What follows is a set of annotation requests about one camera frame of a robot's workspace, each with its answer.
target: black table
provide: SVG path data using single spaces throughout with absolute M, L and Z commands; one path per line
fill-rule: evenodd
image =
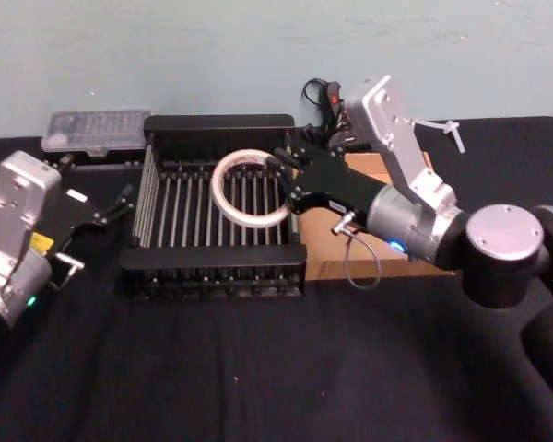
M 553 118 L 460 131 L 463 156 L 440 131 L 418 139 L 462 208 L 553 204 Z M 0 160 L 17 149 L 39 140 L 0 140 Z M 71 180 L 105 204 L 128 175 Z M 138 304 L 115 290 L 118 236 L 79 242 L 88 268 L 28 310 L 0 360 L 0 441 L 553 440 L 553 394 L 519 339 L 550 302 L 538 282 L 505 311 L 452 277 Z

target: silver metal plate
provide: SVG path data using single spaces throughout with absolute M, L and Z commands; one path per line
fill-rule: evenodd
M 495 204 L 475 212 L 467 223 L 467 236 L 481 253 L 501 261 L 532 256 L 543 243 L 543 227 L 521 207 Z

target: black cable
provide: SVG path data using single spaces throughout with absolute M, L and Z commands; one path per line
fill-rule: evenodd
M 307 87 L 309 85 L 315 85 L 315 86 L 323 87 L 326 84 L 327 84 L 327 82 L 325 80 L 322 80 L 321 78 L 317 78 L 317 77 L 312 78 L 307 83 L 305 83 L 305 85 L 303 85 L 303 90 L 301 91 L 301 95 L 303 97 L 305 97 L 313 106 L 317 106 L 318 108 L 322 109 L 324 107 L 323 103 L 318 103 L 317 101 L 314 101 L 313 99 L 311 99 L 309 95 L 307 95 Z

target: metal rack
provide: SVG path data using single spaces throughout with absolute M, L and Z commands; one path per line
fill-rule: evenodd
M 215 136 L 209 136 L 208 128 L 196 128 L 192 134 L 188 126 L 178 133 L 191 141 L 196 133 L 208 142 L 216 142 L 217 137 L 231 140 L 233 144 L 223 144 L 223 153 L 236 150 L 240 136 L 248 145 L 254 139 L 266 140 L 266 134 L 254 137 L 264 126 L 245 125 L 242 132 L 241 120 L 235 123 L 240 125 L 210 130 Z M 272 137 L 273 143 L 277 142 L 275 147 L 286 141 L 287 128 L 273 130 L 278 135 Z M 297 217 L 292 215 L 270 228 L 235 225 L 219 212 L 209 188 L 220 155 L 209 158 L 204 148 L 171 148 L 164 134 L 150 134 L 135 213 L 134 243 L 121 258 L 124 279 L 133 288 L 131 293 L 141 299 L 299 295 L 306 251 L 300 244 Z M 212 146 L 214 152 L 221 153 L 216 143 Z M 224 180 L 224 192 L 232 205 L 251 214 L 272 212 L 284 200 L 275 177 L 256 167 L 232 170 Z

